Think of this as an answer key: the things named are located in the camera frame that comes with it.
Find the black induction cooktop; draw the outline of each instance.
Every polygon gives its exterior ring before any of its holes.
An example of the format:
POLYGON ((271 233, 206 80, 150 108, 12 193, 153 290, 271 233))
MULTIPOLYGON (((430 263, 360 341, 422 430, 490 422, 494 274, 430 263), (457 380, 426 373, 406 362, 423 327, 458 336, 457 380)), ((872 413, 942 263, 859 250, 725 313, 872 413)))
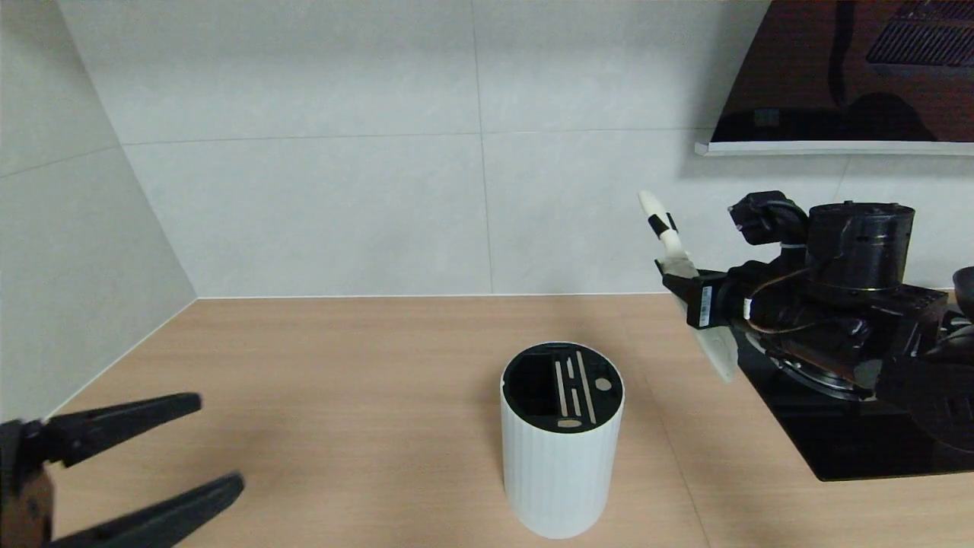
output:
POLYGON ((766 358, 741 333, 734 335, 741 371, 819 480, 974 471, 974 453, 933 440, 905 412, 876 400, 826 395, 766 358))

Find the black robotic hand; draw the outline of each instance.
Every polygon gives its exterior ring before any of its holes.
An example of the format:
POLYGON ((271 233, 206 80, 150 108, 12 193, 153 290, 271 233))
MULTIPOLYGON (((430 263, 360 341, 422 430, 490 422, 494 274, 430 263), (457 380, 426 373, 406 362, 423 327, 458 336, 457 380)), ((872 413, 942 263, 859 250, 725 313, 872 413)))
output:
POLYGON ((49 463, 73 466, 161 424, 198 411, 197 394, 0 425, 0 548, 169 548, 228 508, 244 490, 231 473, 169 500, 52 539, 49 463))
MULTIPOLYGON (((663 285, 691 328, 743 333, 802 384, 884 401, 935 440, 974 451, 974 328, 945 329, 949 295, 903 283, 913 209, 845 202, 806 214, 781 192, 748 194, 729 208, 737 230, 751 245, 780 244, 780 255, 688 275, 672 266, 672 215, 641 200, 667 248, 656 262, 663 285)), ((974 269, 958 271, 955 288, 960 318, 971 318, 974 269)))

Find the cable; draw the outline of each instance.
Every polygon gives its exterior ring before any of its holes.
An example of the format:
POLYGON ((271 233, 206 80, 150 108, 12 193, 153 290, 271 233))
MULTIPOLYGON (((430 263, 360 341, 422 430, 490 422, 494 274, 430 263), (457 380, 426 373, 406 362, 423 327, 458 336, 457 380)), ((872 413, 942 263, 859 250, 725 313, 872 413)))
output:
POLYGON ((764 334, 785 334, 785 333, 799 332, 801 330, 806 330, 808 328, 812 328, 812 327, 815 327, 815 326, 820 325, 821 322, 812 322, 810 324, 804 324, 804 325, 797 326, 797 327, 794 327, 794 328, 786 328, 786 329, 783 329, 783 330, 778 330, 778 329, 764 328, 764 327, 761 327, 761 326, 755 324, 753 321, 751 321, 751 302, 754 300, 754 297, 758 293, 760 293, 762 290, 764 290, 764 289, 766 289, 766 288, 768 288, 770 286, 773 286, 774 284, 779 284, 781 282, 784 282, 785 280, 790 280, 790 279, 792 279, 792 278, 794 278, 796 276, 801 276, 802 274, 806 274, 806 273, 810 272, 811 269, 812 269, 811 266, 806 266, 805 268, 801 268, 799 270, 795 270, 795 271, 789 272, 788 274, 785 274, 783 276, 778 276, 777 278, 772 278, 772 279, 770 279, 770 280, 762 283, 757 288, 755 288, 754 291, 752 291, 751 294, 749 294, 744 299, 743 317, 744 317, 744 321, 747 322, 748 327, 750 327, 752 330, 754 330, 754 331, 756 331, 758 333, 764 333, 764 334))

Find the black tape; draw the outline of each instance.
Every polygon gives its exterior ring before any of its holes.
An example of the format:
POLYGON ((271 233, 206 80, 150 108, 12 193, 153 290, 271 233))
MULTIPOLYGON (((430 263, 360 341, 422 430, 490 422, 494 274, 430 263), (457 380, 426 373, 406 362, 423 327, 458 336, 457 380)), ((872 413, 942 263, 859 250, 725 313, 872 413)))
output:
POLYGON ((666 223, 663 222, 662 219, 656 215, 650 216, 650 227, 656 233, 657 238, 662 236, 663 232, 666 232, 667 230, 670 229, 669 226, 666 226, 666 223))

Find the white cylindrical container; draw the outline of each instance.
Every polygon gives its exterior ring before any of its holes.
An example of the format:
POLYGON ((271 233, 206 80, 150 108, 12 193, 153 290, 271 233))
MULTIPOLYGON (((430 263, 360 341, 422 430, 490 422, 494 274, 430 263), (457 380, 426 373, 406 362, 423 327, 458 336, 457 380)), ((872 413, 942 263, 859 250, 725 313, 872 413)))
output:
POLYGON ((569 538, 605 509, 625 394, 605 357, 572 342, 518 354, 501 379, 507 502, 528 529, 569 538))

